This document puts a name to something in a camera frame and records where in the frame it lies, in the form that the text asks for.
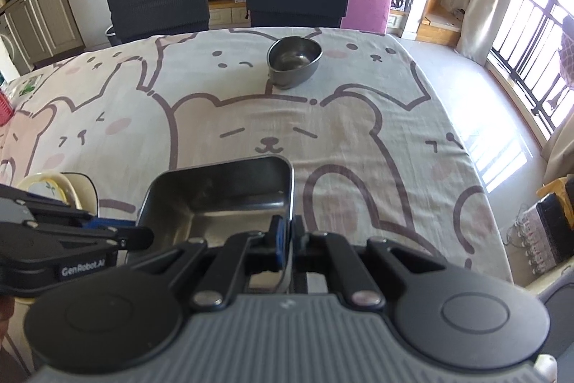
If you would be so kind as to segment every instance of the metal container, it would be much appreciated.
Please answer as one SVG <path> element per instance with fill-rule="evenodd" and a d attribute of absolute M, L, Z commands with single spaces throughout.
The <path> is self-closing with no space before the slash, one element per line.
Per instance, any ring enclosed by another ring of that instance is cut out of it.
<path fill-rule="evenodd" d="M 267 53 L 271 83 L 286 90 L 309 80 L 322 55 L 321 45 L 309 38 L 285 37 L 275 41 Z"/>
<path fill-rule="evenodd" d="M 266 232 L 273 215 L 289 225 L 293 186 L 293 167 L 281 156 L 165 172 L 151 183 L 137 220 L 153 231 L 153 244 L 130 252 L 128 261 L 190 237 L 216 247 L 232 234 Z"/>

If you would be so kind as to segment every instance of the white floor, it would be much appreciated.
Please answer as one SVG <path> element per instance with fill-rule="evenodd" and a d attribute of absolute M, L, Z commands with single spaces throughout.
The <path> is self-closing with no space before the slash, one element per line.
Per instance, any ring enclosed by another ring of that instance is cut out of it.
<path fill-rule="evenodd" d="M 427 75 L 475 162 L 503 241 L 537 201 L 546 162 L 512 101 L 490 73 L 446 46 L 401 40 Z M 524 250 L 506 247 L 514 281 L 532 281 Z"/>

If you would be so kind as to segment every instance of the metal bowl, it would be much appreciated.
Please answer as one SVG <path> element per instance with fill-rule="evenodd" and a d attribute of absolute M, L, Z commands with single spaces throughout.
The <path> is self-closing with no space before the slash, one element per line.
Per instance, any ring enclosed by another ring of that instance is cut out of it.
<path fill-rule="evenodd" d="M 315 73 L 322 55 L 321 45 L 309 38 L 275 41 L 267 53 L 271 83 L 284 90 L 296 87 Z"/>

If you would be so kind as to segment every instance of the red basket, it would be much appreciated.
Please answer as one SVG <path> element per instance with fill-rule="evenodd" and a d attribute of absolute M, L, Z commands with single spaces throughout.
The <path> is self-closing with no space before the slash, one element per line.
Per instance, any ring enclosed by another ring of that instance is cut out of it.
<path fill-rule="evenodd" d="M 13 107 L 10 105 L 6 95 L 0 91 L 0 126 L 6 125 L 13 115 Z"/>

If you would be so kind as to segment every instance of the metal bolt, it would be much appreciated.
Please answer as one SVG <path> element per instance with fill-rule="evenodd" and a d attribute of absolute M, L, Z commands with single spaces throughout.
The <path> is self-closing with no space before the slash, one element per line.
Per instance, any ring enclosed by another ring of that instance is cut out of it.
<path fill-rule="evenodd" d="M 222 295 L 214 290 L 202 290 L 193 296 L 193 301 L 200 307 L 213 307 L 223 302 Z"/>
<path fill-rule="evenodd" d="M 381 296 L 373 290 L 359 290 L 351 296 L 351 301 L 359 307 L 374 307 L 381 303 Z"/>

